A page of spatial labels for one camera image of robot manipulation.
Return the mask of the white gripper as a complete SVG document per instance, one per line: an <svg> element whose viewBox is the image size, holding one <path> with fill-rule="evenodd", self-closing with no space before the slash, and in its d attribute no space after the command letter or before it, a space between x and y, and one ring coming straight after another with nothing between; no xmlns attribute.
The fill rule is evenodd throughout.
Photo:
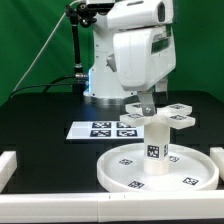
<svg viewBox="0 0 224 224"><path fill-rule="evenodd" d="M153 94L168 98L168 75L176 66L173 31L170 26L137 29L113 37L117 74L125 91L137 93L144 116L156 113Z"/></svg>

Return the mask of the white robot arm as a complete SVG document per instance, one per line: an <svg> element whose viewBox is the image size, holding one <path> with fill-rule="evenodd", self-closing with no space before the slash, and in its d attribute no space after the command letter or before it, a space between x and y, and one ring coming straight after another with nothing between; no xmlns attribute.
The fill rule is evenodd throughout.
<svg viewBox="0 0 224 224"><path fill-rule="evenodd" d="M90 97L110 101L136 94L146 116L154 92L176 66L173 0L84 0L93 14Z"/></svg>

